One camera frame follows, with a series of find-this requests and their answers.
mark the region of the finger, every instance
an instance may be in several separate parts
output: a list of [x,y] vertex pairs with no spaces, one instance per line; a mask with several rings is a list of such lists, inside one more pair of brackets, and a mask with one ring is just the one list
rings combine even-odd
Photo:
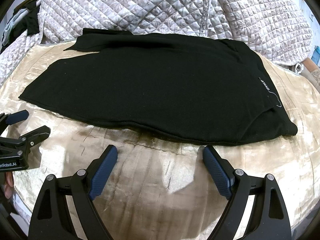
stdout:
[[12,172],[6,172],[5,173],[5,180],[8,183],[10,187],[13,187],[13,176]]
[[4,185],[4,195],[7,199],[11,198],[12,196],[12,188],[8,184]]

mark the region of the blue gripper pad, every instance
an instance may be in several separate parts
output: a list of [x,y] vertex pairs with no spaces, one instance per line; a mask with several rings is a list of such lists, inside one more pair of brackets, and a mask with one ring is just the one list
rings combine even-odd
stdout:
[[8,125],[13,125],[17,122],[26,120],[28,117],[29,117],[29,112],[27,110],[22,110],[14,114],[9,114],[5,122]]
[[203,150],[203,162],[207,167],[221,196],[229,200],[232,196],[230,178],[224,172],[218,160],[213,156],[208,147]]
[[117,148],[113,146],[91,179],[91,189],[89,192],[89,198],[91,200],[101,195],[117,159],[118,151]]

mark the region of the screw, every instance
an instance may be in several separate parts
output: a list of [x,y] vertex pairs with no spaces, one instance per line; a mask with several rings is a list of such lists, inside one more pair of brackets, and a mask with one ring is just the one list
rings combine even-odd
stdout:
[[77,174],[78,174],[79,176],[83,176],[83,175],[85,174],[85,170],[84,170],[84,169],[81,169],[81,170],[77,171]]
[[244,174],[244,172],[241,169],[236,169],[236,174],[239,176],[242,176]]
[[47,180],[52,180],[53,177],[54,177],[53,174],[50,174],[50,175],[47,176]]
[[275,179],[275,177],[272,174],[268,174],[267,178],[270,179],[270,180],[274,180]]

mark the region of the beige satin sheet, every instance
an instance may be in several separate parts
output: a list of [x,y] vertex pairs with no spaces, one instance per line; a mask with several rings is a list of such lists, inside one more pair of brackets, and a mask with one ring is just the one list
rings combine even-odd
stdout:
[[[94,127],[18,99],[52,62],[85,54],[63,51],[73,43],[36,45],[0,89],[1,112],[27,109],[30,113],[26,121],[9,128],[9,136],[17,137],[42,125],[51,128],[50,137],[40,147],[32,148],[30,169],[14,172],[15,189],[21,199],[32,210],[48,174],[73,175],[113,144],[118,149],[118,161],[102,195],[94,201],[113,238],[207,239],[227,201],[219,195],[203,164],[203,147],[163,141],[129,129]],[[294,228],[320,196],[320,94],[304,77],[262,60],[298,134],[216,149],[234,168],[248,175],[264,177],[272,173],[276,177]],[[142,59],[141,64],[152,67],[152,62]],[[76,231],[86,239],[74,205],[70,198],[68,201]],[[244,233],[250,211],[246,209],[235,239]]]

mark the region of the black clamp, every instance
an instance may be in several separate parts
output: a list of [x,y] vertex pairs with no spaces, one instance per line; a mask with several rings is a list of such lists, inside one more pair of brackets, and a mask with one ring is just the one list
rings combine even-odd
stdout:
[[[29,117],[27,110],[14,114],[0,114],[0,135],[12,124],[26,120]],[[39,127],[18,139],[0,137],[0,172],[21,171],[29,168],[28,156],[30,148],[47,139],[50,128]]]
[[[113,240],[98,215],[92,200],[102,193],[117,161],[117,149],[109,145],[87,170],[57,179],[46,177],[33,209],[29,240],[79,240],[73,227],[66,195],[71,195],[88,240]],[[279,186],[273,175],[264,178],[248,176],[233,169],[212,146],[203,151],[204,164],[218,191],[228,204],[207,240],[233,240],[242,219],[248,196],[255,195],[245,240],[289,240],[291,228]]]

